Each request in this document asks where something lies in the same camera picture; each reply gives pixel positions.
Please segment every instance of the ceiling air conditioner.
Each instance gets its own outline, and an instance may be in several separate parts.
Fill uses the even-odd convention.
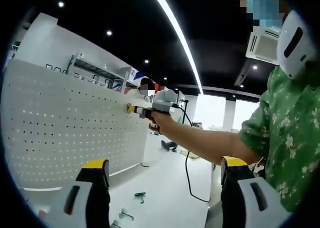
[[[253,27],[245,56],[278,65],[277,44],[280,33],[269,28]]]

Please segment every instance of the white pegboard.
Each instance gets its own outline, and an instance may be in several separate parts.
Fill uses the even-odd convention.
[[[148,120],[126,112],[148,104],[119,92],[12,59],[5,71],[1,128],[18,186],[61,187],[93,159],[110,173],[142,162]]]

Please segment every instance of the green floral shirt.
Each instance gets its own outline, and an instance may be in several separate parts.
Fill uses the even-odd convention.
[[[267,158],[266,180],[294,211],[320,160],[320,69],[299,81],[278,66],[259,108],[242,124],[242,141]]]

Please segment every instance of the ceiling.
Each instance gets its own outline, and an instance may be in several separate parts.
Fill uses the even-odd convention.
[[[58,1],[65,7],[59,8]],[[235,0],[167,2],[187,39],[203,86],[256,95],[267,89],[274,65],[245,57],[253,21]],[[37,12],[57,17],[58,25],[111,52],[154,81],[172,89],[178,87],[185,94],[199,93],[180,41],[156,0],[41,0]],[[113,35],[107,37],[106,30],[112,30]],[[250,70],[253,65],[258,69]],[[244,68],[247,77],[241,88],[235,84]],[[221,90],[205,92],[227,94]]]

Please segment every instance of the hand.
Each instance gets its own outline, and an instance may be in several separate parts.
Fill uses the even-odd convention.
[[[174,123],[174,120],[171,118],[171,115],[169,114],[164,114],[164,113],[154,111],[151,113],[151,116],[154,119],[155,124],[159,126],[160,133],[162,133],[166,127]],[[149,128],[153,131],[157,130],[157,128],[155,127],[149,126]]]

